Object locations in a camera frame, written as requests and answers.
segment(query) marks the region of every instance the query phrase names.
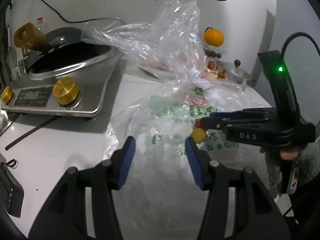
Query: human hand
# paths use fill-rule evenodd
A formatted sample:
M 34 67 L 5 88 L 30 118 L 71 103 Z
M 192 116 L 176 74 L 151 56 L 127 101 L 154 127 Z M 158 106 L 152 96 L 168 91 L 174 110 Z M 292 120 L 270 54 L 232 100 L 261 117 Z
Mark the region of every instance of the human hand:
M 280 150 L 280 156 L 285 161 L 293 161 L 300 157 L 301 151 L 304 148 L 305 147 L 300 146 L 285 147 Z M 266 151 L 268 151 L 268 149 L 260 147 L 260 153 L 265 153 Z

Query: white plastic bag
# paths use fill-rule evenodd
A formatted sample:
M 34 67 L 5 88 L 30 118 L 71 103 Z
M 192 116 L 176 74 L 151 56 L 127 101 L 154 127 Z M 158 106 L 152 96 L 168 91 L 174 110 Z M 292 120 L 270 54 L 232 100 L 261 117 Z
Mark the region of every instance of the white plastic bag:
M 184 141 L 196 119 L 211 112 L 258 107 L 232 82 L 209 82 L 198 34 L 196 2 L 166 2 L 154 22 L 110 29 L 88 23 L 83 40 L 108 44 L 127 53 L 148 71 L 159 67 L 176 75 L 153 95 L 122 111 L 107 128 L 103 159 L 122 147 L 127 136 L 136 139 L 136 154 L 126 184 L 114 192 L 116 210 L 130 218 L 136 230 L 170 239 L 195 239 L 207 192 L 194 183 Z M 252 166 L 264 183 L 268 175 L 257 147 L 228 142 L 221 131 L 207 131 L 199 145 L 229 168 Z

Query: dark stick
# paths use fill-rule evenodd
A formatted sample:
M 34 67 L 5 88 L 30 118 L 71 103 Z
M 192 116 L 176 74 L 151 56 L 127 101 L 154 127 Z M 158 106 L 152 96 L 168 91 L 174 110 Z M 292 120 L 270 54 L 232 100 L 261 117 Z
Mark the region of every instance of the dark stick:
M 39 130 L 40 128 L 46 126 L 47 124 L 53 122 L 54 120 L 57 120 L 60 116 L 55 116 L 54 118 L 49 119 L 48 121 L 42 123 L 41 125 L 38 125 L 37 127 L 33 128 L 29 132 L 25 133 L 24 135 L 20 136 L 18 139 L 15 139 L 12 143 L 8 144 L 4 149 L 7 151 L 9 150 L 12 146 L 15 146 L 19 141 L 23 140 L 30 134 L 34 133 L 35 131 Z

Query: orange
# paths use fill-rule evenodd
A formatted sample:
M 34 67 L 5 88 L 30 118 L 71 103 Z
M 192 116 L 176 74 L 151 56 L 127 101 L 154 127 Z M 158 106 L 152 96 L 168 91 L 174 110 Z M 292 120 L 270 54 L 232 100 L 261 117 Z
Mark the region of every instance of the orange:
M 194 139 L 195 143 L 202 143 L 207 138 L 207 134 L 201 128 L 194 129 L 190 136 Z
M 219 47 L 223 44 L 224 38 L 221 31 L 207 28 L 204 32 L 204 40 L 211 46 Z

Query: black label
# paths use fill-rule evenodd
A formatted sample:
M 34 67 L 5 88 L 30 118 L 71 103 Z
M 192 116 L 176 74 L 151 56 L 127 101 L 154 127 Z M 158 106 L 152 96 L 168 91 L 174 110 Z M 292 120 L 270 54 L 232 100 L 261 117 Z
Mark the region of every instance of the black label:
M 53 87 L 20 90 L 14 106 L 46 107 Z

